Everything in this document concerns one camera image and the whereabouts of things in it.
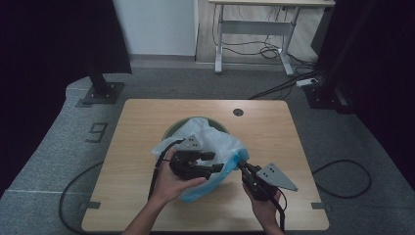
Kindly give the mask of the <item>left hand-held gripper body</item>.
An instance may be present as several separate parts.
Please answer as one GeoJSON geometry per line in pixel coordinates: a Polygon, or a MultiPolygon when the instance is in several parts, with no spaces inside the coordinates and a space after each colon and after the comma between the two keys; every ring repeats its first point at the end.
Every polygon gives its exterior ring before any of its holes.
{"type": "Polygon", "coordinates": [[[172,172],[183,180],[190,180],[198,177],[209,179],[209,172],[197,170],[203,149],[195,135],[184,139],[176,148],[169,166],[172,172]]]}

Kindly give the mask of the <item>white plastic bag blue edge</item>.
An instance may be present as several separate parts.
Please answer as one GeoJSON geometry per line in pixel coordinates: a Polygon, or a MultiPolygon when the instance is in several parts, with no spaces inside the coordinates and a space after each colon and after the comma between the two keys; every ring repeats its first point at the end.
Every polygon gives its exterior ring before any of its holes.
{"type": "Polygon", "coordinates": [[[176,140],[188,138],[191,135],[196,136],[204,152],[215,153],[212,161],[202,162],[198,160],[198,165],[224,164],[224,167],[222,171],[213,173],[204,184],[183,191],[179,198],[185,203],[196,201],[214,191],[232,170],[237,169],[237,163],[240,159],[246,161],[249,159],[248,150],[241,140],[229,133],[224,133],[208,126],[206,122],[202,123],[196,120],[189,120],[171,137],[162,140],[152,150],[152,153],[158,159],[169,144],[176,140]]]}

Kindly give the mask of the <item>black slanted stand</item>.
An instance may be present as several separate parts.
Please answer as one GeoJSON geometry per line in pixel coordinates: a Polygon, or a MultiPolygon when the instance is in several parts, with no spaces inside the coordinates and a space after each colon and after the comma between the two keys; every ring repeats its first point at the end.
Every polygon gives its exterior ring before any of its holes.
{"type": "Polygon", "coordinates": [[[353,113],[353,91],[346,79],[351,62],[355,62],[358,36],[372,15],[379,0],[336,0],[318,56],[316,67],[322,72],[321,81],[304,88],[311,109],[353,113]]]}

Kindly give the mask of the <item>person's right hand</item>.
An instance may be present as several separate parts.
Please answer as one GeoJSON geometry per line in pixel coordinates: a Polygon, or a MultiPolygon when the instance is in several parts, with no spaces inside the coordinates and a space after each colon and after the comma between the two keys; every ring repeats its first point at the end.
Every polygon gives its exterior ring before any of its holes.
{"type": "Polygon", "coordinates": [[[271,222],[277,223],[277,209],[275,208],[275,206],[270,201],[263,202],[256,200],[245,183],[243,183],[243,188],[251,200],[254,216],[258,220],[259,224],[269,224],[271,222]]]}

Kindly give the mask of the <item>white power strip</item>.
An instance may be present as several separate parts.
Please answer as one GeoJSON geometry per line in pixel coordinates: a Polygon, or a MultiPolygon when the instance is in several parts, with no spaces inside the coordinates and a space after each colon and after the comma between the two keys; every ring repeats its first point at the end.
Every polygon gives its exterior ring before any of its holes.
{"type": "Polygon", "coordinates": [[[298,80],[296,82],[296,86],[297,87],[304,87],[304,86],[308,86],[308,85],[314,85],[317,84],[318,81],[315,78],[306,78],[306,79],[302,79],[302,80],[298,80]]]}

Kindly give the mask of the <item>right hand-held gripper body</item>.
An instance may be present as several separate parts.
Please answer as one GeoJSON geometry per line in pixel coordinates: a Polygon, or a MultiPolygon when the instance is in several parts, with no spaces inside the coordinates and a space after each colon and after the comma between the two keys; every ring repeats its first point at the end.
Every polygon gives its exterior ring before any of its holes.
{"type": "Polygon", "coordinates": [[[258,201],[268,201],[277,194],[279,189],[294,192],[299,190],[294,182],[275,164],[268,164],[265,167],[248,164],[241,172],[243,183],[248,186],[249,191],[258,201]]]}

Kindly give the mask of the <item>black stand with square base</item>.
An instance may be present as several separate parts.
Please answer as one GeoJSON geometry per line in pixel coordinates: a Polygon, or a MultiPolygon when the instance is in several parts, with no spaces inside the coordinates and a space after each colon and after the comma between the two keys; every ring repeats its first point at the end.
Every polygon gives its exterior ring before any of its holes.
{"type": "Polygon", "coordinates": [[[92,68],[88,69],[88,75],[92,86],[88,90],[80,104],[84,107],[95,104],[114,105],[121,93],[123,82],[107,82],[101,72],[92,68]]]}

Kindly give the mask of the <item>white frame desk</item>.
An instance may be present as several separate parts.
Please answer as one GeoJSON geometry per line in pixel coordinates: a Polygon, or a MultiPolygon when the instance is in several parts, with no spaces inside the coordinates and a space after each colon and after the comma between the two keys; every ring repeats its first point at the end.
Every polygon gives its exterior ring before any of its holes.
{"type": "Polygon", "coordinates": [[[222,35],[246,34],[246,35],[279,35],[284,39],[282,48],[278,50],[278,56],[288,76],[294,72],[288,58],[288,49],[294,35],[297,20],[302,8],[331,8],[335,6],[334,0],[208,0],[209,3],[219,7],[218,17],[218,42],[215,52],[214,71],[222,73],[222,35]],[[251,21],[227,21],[224,20],[224,7],[230,5],[243,6],[270,6],[293,7],[294,15],[289,22],[251,22],[251,21]]]}

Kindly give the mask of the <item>person's left hand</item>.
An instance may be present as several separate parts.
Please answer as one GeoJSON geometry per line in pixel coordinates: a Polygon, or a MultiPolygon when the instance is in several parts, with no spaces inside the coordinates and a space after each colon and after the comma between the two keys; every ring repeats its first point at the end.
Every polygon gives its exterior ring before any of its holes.
{"type": "Polygon", "coordinates": [[[169,166],[169,161],[174,154],[175,149],[169,149],[161,163],[155,189],[150,198],[150,202],[153,204],[165,206],[176,199],[184,190],[199,186],[207,181],[204,177],[183,180],[175,175],[169,166]]]}

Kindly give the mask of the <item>green plastic waste bin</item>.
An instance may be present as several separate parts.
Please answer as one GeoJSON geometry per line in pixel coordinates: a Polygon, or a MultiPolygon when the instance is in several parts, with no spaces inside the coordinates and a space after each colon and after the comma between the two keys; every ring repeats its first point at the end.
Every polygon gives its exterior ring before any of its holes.
{"type": "Polygon", "coordinates": [[[222,125],[219,121],[212,119],[210,117],[185,117],[175,122],[173,125],[171,125],[167,129],[167,131],[164,133],[162,140],[168,137],[171,137],[177,130],[179,130],[182,126],[184,126],[189,120],[201,121],[202,123],[206,122],[208,126],[213,127],[218,131],[228,133],[228,129],[224,125],[222,125]]]}

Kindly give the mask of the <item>black curtain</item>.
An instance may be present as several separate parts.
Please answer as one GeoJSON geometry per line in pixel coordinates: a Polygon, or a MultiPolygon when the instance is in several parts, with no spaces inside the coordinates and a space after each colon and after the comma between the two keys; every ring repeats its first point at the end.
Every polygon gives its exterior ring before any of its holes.
{"type": "Polygon", "coordinates": [[[0,197],[53,124],[69,84],[130,72],[114,0],[0,0],[0,197]]]}
{"type": "Polygon", "coordinates": [[[415,190],[415,0],[379,0],[356,42],[353,110],[415,190]]]}

